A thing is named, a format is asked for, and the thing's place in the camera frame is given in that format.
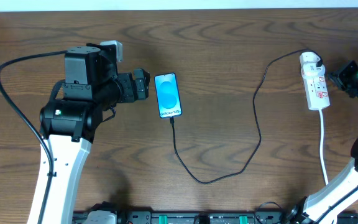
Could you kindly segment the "blue Galaxy smartphone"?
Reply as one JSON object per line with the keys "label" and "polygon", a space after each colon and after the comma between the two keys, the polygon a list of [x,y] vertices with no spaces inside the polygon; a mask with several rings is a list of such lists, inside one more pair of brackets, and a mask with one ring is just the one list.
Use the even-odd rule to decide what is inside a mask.
{"label": "blue Galaxy smartphone", "polygon": [[154,77],[158,114],[160,118],[182,115],[180,94],[175,73],[166,73]]}

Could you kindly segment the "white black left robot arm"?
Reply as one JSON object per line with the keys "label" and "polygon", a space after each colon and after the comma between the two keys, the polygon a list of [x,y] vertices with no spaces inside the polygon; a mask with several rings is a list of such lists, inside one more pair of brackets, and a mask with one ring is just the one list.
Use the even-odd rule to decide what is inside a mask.
{"label": "white black left robot arm", "polygon": [[71,223],[81,173],[103,112],[149,96],[150,74],[119,73],[122,44],[88,43],[65,53],[65,78],[40,111],[40,170],[28,223]]}

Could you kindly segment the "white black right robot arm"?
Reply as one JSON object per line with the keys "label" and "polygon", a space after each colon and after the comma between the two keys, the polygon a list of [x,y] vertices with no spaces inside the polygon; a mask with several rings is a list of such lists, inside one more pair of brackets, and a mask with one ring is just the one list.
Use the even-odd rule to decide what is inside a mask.
{"label": "white black right robot arm", "polygon": [[[323,59],[312,50],[304,50],[300,55],[300,66],[311,111],[321,113],[330,105],[327,80],[351,98],[358,97],[358,62],[351,61],[326,74]],[[283,219],[284,223],[334,223],[343,210],[358,200],[358,138],[352,146],[349,163],[333,180],[328,179],[323,152],[320,152],[319,159],[326,185],[295,205]]]}

